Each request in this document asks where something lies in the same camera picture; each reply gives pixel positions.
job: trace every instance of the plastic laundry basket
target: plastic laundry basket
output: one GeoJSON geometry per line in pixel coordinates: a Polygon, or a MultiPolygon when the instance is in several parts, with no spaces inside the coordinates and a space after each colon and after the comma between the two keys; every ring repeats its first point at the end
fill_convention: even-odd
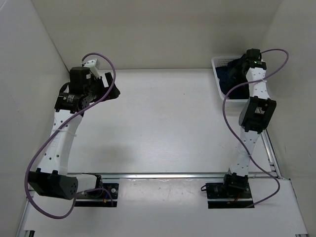
{"type": "MultiPolygon", "coordinates": [[[[217,89],[218,89],[218,93],[219,96],[221,97],[222,100],[224,100],[225,95],[223,94],[223,92],[221,91],[221,87],[219,85],[219,78],[217,77],[217,73],[216,73],[216,68],[217,67],[223,67],[223,66],[227,66],[227,64],[235,59],[241,58],[242,55],[239,56],[220,56],[220,57],[214,57],[212,58],[212,67],[213,67],[213,71],[214,71],[214,75],[215,75],[215,80],[216,80],[216,84],[217,84],[217,89]]],[[[242,105],[244,103],[246,103],[248,100],[230,100],[227,99],[226,102],[227,103],[236,103],[236,105],[242,105]]]]}

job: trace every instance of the purple cable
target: purple cable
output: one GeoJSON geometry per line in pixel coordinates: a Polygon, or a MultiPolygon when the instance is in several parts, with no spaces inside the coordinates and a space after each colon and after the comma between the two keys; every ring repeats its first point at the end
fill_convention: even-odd
{"type": "MultiPolygon", "coordinates": [[[[268,79],[269,77],[271,77],[272,75],[274,75],[274,74],[276,74],[278,71],[280,71],[280,70],[284,67],[284,65],[287,63],[288,58],[289,58],[288,52],[287,52],[286,50],[280,49],[280,48],[269,49],[269,50],[263,51],[262,53],[266,53],[266,52],[270,52],[270,51],[282,51],[282,52],[284,52],[284,53],[286,54],[286,60],[285,60],[284,63],[283,63],[278,69],[276,69],[273,73],[267,75],[267,76],[264,78],[264,80],[268,79]]],[[[265,171],[263,168],[261,168],[261,167],[254,161],[254,159],[253,159],[252,156],[251,156],[251,153],[249,152],[249,150],[248,150],[248,148],[246,147],[246,145],[244,144],[244,142],[239,138],[239,136],[234,132],[234,130],[232,129],[232,127],[231,127],[230,124],[228,123],[227,116],[226,116],[226,112],[225,112],[225,103],[226,103],[226,100],[228,99],[229,94],[230,94],[233,90],[235,90],[236,88],[238,88],[238,87],[240,87],[240,86],[243,86],[243,85],[252,84],[252,83],[257,83],[257,82],[261,82],[261,81],[262,81],[262,80],[253,80],[253,81],[244,82],[244,83],[241,83],[241,84],[239,84],[239,85],[234,86],[234,87],[233,87],[232,89],[230,89],[230,90],[228,91],[228,93],[225,95],[225,98],[224,98],[224,101],[223,101],[223,108],[222,108],[222,110],[223,110],[223,117],[224,117],[224,120],[225,120],[225,123],[226,123],[228,129],[232,132],[232,134],[237,138],[237,140],[238,140],[238,141],[242,144],[242,146],[245,148],[245,150],[247,151],[247,153],[248,153],[248,155],[249,155],[249,158],[250,158],[250,160],[252,161],[252,163],[254,163],[254,165],[255,165],[256,167],[258,167],[258,169],[260,169],[262,172],[264,172],[265,174],[267,174],[267,175],[269,175],[270,177],[272,177],[272,178],[277,182],[277,189],[276,189],[276,191],[275,191],[273,194],[271,194],[271,195],[265,197],[264,199],[262,199],[262,200],[260,200],[260,201],[257,201],[257,202],[255,202],[255,203],[253,203],[253,204],[247,206],[246,208],[253,207],[254,205],[257,205],[257,204],[259,204],[259,203],[261,203],[261,202],[263,202],[263,201],[266,201],[266,200],[268,200],[269,198],[271,198],[271,197],[273,197],[274,195],[276,195],[276,194],[279,192],[279,190],[280,190],[280,182],[278,181],[278,179],[277,179],[276,177],[274,177],[274,176],[273,176],[272,174],[270,174],[269,172],[265,171]]]]}
{"type": "MultiPolygon", "coordinates": [[[[108,91],[104,94],[104,96],[99,99],[98,101],[94,102],[93,104],[89,105],[88,107],[84,108],[83,110],[75,113],[74,115],[72,115],[69,119],[67,119],[65,122],[63,122],[59,128],[48,138],[48,140],[46,142],[44,142],[44,144],[39,148],[39,150],[35,153],[35,155],[33,156],[33,158],[31,159],[27,169],[26,169],[26,173],[25,173],[25,178],[24,178],[24,190],[25,190],[25,193],[26,193],[26,197],[27,199],[29,200],[29,202],[31,203],[31,205],[38,211],[40,212],[41,214],[47,216],[47,217],[50,217],[50,218],[53,218],[53,219],[64,219],[66,218],[67,216],[70,215],[70,213],[72,212],[74,206],[75,206],[75,203],[76,203],[76,199],[77,199],[77,196],[74,197],[74,201],[73,201],[73,205],[72,207],[70,208],[70,210],[63,216],[55,216],[55,215],[52,215],[52,214],[49,214],[47,212],[45,212],[44,210],[42,210],[33,200],[31,194],[30,194],[30,191],[29,191],[29,187],[28,187],[28,177],[29,177],[29,173],[30,173],[30,170],[31,170],[31,167],[32,165],[34,164],[36,158],[40,155],[40,153],[44,150],[44,148],[50,143],[50,141],[59,133],[59,130],[62,129],[67,123],[69,123],[71,120],[73,120],[75,117],[79,116],[79,115],[82,115],[85,111],[87,111],[88,109],[91,109],[92,107],[96,106],[97,104],[99,104],[100,102],[102,102],[108,95],[109,93],[111,92],[113,86],[114,86],[114,83],[115,83],[115,79],[117,77],[117,74],[116,74],[116,71],[115,71],[115,67],[113,65],[113,63],[104,55],[100,54],[100,53],[89,53],[87,55],[85,55],[83,58],[82,58],[82,62],[90,55],[97,55],[97,56],[100,56],[101,58],[105,59],[111,66],[112,70],[113,70],[113,81],[108,89],[108,91]]],[[[85,191],[85,192],[92,192],[92,191],[97,191],[97,190],[104,190],[107,192],[107,194],[110,196],[110,199],[111,199],[111,202],[112,202],[112,206],[113,206],[113,199],[111,197],[111,194],[109,193],[108,190],[106,189],[103,189],[103,188],[97,188],[97,189],[92,189],[92,190],[88,190],[88,191],[85,191]]]]}

